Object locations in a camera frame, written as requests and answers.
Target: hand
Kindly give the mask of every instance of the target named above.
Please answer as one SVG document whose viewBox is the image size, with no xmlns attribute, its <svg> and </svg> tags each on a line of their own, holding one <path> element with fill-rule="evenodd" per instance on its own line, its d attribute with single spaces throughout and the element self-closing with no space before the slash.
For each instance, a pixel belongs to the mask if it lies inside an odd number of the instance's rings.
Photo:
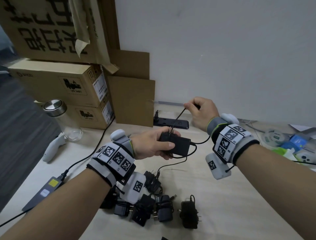
<svg viewBox="0 0 316 240">
<path fill-rule="evenodd" d="M 172 155 L 167 155 L 162 151 L 173 149 L 175 147 L 174 143 L 158 141 L 161 133 L 169 132 L 170 130 L 170 127 L 161 127 L 131 137 L 135 159 L 144 159 L 152 156 L 161 156 L 165 160 L 172 158 Z"/>
<path fill-rule="evenodd" d="M 207 98 L 195 97 L 188 103 L 185 103 L 184 107 L 192 114 L 194 126 L 204 132 L 206 132 L 210 120 L 219 117 L 217 107 L 212 100 Z"/>
</svg>

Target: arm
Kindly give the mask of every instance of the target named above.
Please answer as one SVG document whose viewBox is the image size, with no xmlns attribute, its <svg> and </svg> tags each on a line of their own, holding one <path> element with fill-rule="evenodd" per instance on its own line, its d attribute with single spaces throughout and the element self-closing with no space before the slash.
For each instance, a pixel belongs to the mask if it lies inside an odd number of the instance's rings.
<svg viewBox="0 0 316 240">
<path fill-rule="evenodd" d="M 143 132 L 131 138 L 135 159 L 170 156 L 163 150 L 174 148 L 174 143 L 158 142 L 169 127 Z M 50 194 L 25 217 L 10 228 L 0 240 L 56 240 L 79 239 L 97 213 L 110 190 L 96 172 L 85 169 L 75 178 Z"/>
<path fill-rule="evenodd" d="M 201 106 L 198 110 L 194 104 Z M 185 103 L 193 123 L 206 131 L 209 121 L 219 117 L 215 104 L 195 97 Z M 304 239 L 315 239 L 316 173 L 260 145 L 252 145 L 241 154 L 236 166 L 270 206 Z"/>
</svg>

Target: silver metal lid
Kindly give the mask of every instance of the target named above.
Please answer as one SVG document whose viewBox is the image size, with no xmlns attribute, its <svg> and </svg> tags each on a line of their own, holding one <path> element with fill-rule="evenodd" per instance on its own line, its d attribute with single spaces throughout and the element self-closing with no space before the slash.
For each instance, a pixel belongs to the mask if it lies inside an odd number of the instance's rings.
<svg viewBox="0 0 316 240">
<path fill-rule="evenodd" d="M 67 106 L 62 100 L 53 99 L 45 103 L 43 109 L 48 116 L 56 117 L 66 112 Z"/>
</svg>

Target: blue object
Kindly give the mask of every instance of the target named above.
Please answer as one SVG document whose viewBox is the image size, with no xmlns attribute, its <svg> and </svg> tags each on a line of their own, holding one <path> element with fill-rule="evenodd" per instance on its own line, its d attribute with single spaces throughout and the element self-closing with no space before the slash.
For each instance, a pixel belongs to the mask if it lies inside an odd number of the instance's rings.
<svg viewBox="0 0 316 240">
<path fill-rule="evenodd" d="M 303 147 L 306 145 L 307 140 L 302 138 L 299 135 L 293 135 L 288 142 L 283 143 L 281 145 L 282 148 L 285 149 L 295 149 L 295 152 L 298 152 L 299 150 L 302 150 Z"/>
</svg>

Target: gray floor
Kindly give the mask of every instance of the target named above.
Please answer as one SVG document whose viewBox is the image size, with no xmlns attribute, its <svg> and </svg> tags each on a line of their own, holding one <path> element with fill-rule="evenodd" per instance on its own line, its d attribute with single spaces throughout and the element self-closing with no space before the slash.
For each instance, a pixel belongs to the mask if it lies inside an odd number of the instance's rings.
<svg viewBox="0 0 316 240">
<path fill-rule="evenodd" d="M 18 80 L 0 75 L 0 211 L 60 133 Z"/>
</svg>

